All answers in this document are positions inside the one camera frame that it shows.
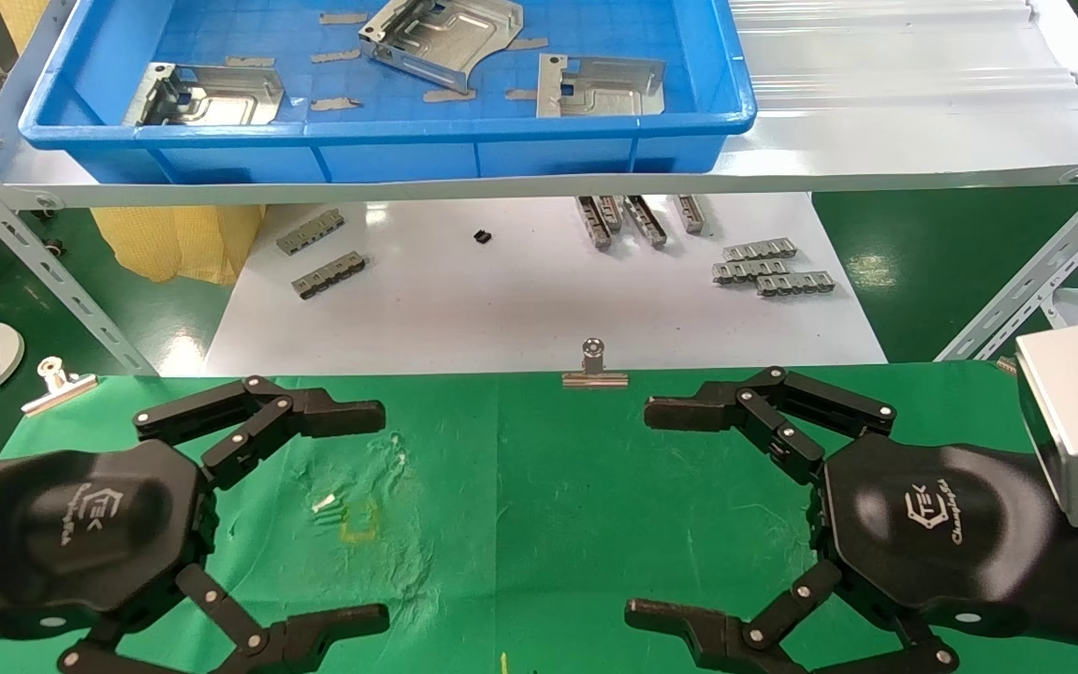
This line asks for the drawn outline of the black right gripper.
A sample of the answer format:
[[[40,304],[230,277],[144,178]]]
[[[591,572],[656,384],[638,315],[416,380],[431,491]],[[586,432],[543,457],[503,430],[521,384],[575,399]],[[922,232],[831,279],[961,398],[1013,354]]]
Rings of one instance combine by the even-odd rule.
[[[814,564],[751,622],[642,599],[628,600],[625,622],[685,639],[695,666],[722,673],[804,673],[782,641],[838,589],[870,622],[890,622],[901,649],[823,673],[954,673],[959,656],[927,623],[1078,645],[1078,528],[1039,460],[899,444],[882,436],[895,419],[892,405],[782,367],[706,381],[689,397],[649,398],[650,428],[736,430],[797,485],[823,479],[820,552],[837,564]],[[801,421],[857,440],[824,464]]]

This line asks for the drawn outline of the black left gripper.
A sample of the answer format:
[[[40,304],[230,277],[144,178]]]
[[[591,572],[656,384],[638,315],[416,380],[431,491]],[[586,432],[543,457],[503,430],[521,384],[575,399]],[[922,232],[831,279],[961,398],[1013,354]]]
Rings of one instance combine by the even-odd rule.
[[[236,486],[299,435],[381,432],[385,405],[251,376],[141,410],[133,425],[142,443],[124,451],[0,460],[0,639],[102,619],[60,656],[61,673],[175,673],[118,645],[188,599],[234,644],[215,673],[313,673],[335,641],[388,630],[384,603],[258,624],[201,566],[219,523],[211,489]],[[201,468],[176,449],[222,430]]]

